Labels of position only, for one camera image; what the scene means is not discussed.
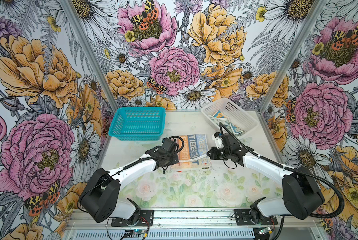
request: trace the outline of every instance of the yellow flower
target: yellow flower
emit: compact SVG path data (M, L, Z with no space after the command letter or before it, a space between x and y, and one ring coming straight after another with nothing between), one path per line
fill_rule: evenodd
M268 92L269 87L275 79L277 71L274 71L270 74L260 74L256 78L253 79L254 84L250 84L247 86L247 97L254 97L258 99L260 96L265 96ZM283 78L282 83L277 88L275 95L272 98L272 103L275 104L276 107L281 107L285 100L288 98L288 84L289 77L285 76Z
M319 42L316 43L315 47L312 49L312 53L315 55L319 55L320 51L324 48L324 43Z
M52 16L47 17L47 22L51 25L52 30L60 32L60 26L57 25L57 21Z
M79 97L76 96L70 100L66 117L68 124L72 125L83 121L84 126L87 126L88 122L91 122L96 133L101 136L102 114L99 101L94 96L96 96L95 91L85 83L83 90L79 92Z
M36 224L30 227L27 223L21 223L1 240L42 240L42 232L43 227L38 227Z
M108 51L107 48L105 48L105 55L106 55L106 58L111 59L109 51Z
M131 100L131 98L142 96L146 92L143 88L142 80L128 71L110 71L105 75L105 79L115 99L117 99L118 96L122 96ZM100 94L103 98L106 98L103 89Z
M146 107L162 107L167 110L175 110L175 104L168 98L162 98L156 95L155 98L151 97L151 102L146 102Z
M358 189L354 189L353 187L348 189L347 198L354 204L358 204Z
M219 63L224 66L234 62L234 58L241 56L243 43L246 41L247 32L243 27L231 32L228 36L221 36L229 27L236 27L236 17L227 15L227 10L220 5L208 7L208 15L199 11L193 17L188 34L196 41L194 46L205 48L206 63Z
M128 42L135 41L135 33L133 31L127 30L127 32L124 34L124 37Z
M331 161L335 161L335 170L326 168L326 172L332 177L335 187L342 193L345 203L339 218L348 219L353 215L352 225L358 227L358 151L352 146L336 146L332 158ZM323 208L327 212L333 212L339 203L337 195L332 188L326 189L322 185L320 187L325 198Z
M206 67L201 76L204 76L206 81L211 82L208 88L214 88L215 95L212 101L220 98L228 98L239 89L239 79L242 68L233 69L234 65L225 68L217 63L215 66Z
M272 137L275 139L279 150L283 150L287 141L286 120L284 118L276 118L275 116L268 120L268 128L271 131Z
M62 108L68 99L78 93L76 72L62 50L53 48L48 80L44 79L44 48L39 39L30 43L26 38L1 38L1 46L9 52L10 58L0 57L0 78L9 96L30 96L28 104L33 104L40 95L49 96Z
M267 12L266 7L259 7L256 11L256 20L259 20L259 22L263 22L265 17L264 14Z

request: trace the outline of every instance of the white daisy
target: white daisy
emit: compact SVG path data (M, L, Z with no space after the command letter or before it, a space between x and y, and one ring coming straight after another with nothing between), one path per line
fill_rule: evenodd
M264 31L272 31L270 38L279 34L279 40L285 38L292 42L303 25L314 0L269 0L264 18L270 20Z
M337 17L345 16L346 22L351 18L353 18L353 23L358 22L358 0L339 0L336 6L340 8L337 11Z
M60 2L64 0L46 0L50 14L58 26L65 26L68 37L72 38L72 29ZM117 21L116 2L113 0L72 0L76 12L83 23L88 38L97 43L110 39L108 31L114 31L111 25Z
M131 107L145 107L146 100L142 97L132 98L130 100L130 105L131 105Z
M253 78L257 77L259 72L255 67L247 67L241 72L241 82L251 81Z
M291 66L289 67L289 71L291 73L296 73L297 70L301 67L301 64L304 62L305 57L301 54L298 53L295 60L292 62Z
M333 184L330 175L322 168L324 165L329 165L331 161L324 155L315 153L317 150L316 144L310 142L301 136L297 138L288 137L283 149L283 156L286 164L295 168L304 166L308 168L314 175L325 178ZM320 182L326 189L330 189L328 185Z
M124 7L124 6L126 6L128 4L131 8L133 8L135 6L135 3L139 7L141 7L143 1L142 0L118 0L119 7Z
M23 0L0 0L0 12L10 17L22 17L27 7Z
M69 167L74 166L72 176L75 183L87 182L94 172L96 156L100 150L99 135L94 132L94 125L88 122L86 131L83 133L82 127L78 128L78 141L71 145L71 162Z
M118 67L125 67L129 62L127 49L121 48L114 50L111 53L111 62L113 62Z
M176 97L172 99L177 109L201 109L208 103L212 102L215 95L214 88L205 89L206 84L201 83L196 88L193 85L188 85L182 90L179 90Z
M275 112L276 112L275 105L273 103L269 102L268 106L266 107L266 109L264 111L264 118L265 119L273 118L275 116Z

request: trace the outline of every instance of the mounting plate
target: mounting plate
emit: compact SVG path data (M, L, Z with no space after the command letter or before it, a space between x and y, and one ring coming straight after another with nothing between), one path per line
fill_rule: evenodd
M238 226L247 226L247 225L257 225L251 221L251 216L249 214L250 209L234 209L234 215L236 217L236 224ZM275 217L266 217L261 219L263 225L277 225L277 219Z
M151 227L154 222L154 210L140 210L140 217L143 217L148 221L149 226ZM111 227L131 227L125 223L123 218L114 217L111 222ZM138 220L138 222L132 227L147 227L147 223L144 221Z

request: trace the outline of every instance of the floral wallpaper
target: floral wallpaper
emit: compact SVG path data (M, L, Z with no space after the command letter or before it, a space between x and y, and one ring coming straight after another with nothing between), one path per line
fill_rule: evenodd
M344 211L321 220L329 238L358 240L358 0L325 5L263 117L286 164L305 166L341 190ZM333 212L337 196L320 188L318 212Z
M51 15L71 29L60 1L48 1ZM220 98L259 108L313 2L72 1L118 105L169 109ZM288 84L276 93L278 107Z
M0 239L60 240L113 113L53 1L0 0Z

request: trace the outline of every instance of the flower bud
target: flower bud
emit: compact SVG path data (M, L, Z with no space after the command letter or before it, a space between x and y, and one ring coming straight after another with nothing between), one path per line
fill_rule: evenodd
M19 99L15 97L0 98L0 103L10 111L21 111L24 109L23 104L21 104Z

